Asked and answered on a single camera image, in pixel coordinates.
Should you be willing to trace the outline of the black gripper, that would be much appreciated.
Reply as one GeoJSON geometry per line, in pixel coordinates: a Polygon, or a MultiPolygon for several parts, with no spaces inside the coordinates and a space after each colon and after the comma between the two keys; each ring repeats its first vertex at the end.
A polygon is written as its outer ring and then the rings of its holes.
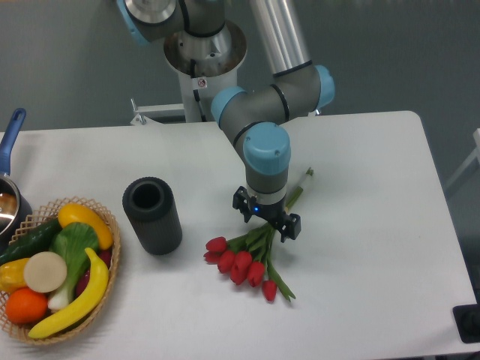
{"type": "Polygon", "coordinates": [[[274,193],[260,193],[240,186],[232,197],[232,207],[239,210],[244,222],[255,216],[269,222],[279,233],[280,240],[296,240],[301,232],[301,217],[284,212],[287,188],[274,193]]]}

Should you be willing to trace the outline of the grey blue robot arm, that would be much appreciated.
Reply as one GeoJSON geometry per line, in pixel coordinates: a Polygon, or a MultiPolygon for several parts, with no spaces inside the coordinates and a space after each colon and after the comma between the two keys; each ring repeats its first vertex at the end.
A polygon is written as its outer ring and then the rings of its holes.
{"type": "Polygon", "coordinates": [[[225,17],[223,1],[117,2],[137,42],[163,41],[186,120],[216,122],[244,163],[246,184],[234,193],[233,208],[245,220],[266,220],[282,239],[295,239],[301,220],[287,211],[291,148],[283,124],[320,111],[334,99],[335,84],[325,67],[312,63],[292,1],[249,5],[273,76],[271,85],[251,93],[236,75],[246,39],[225,17]]]}

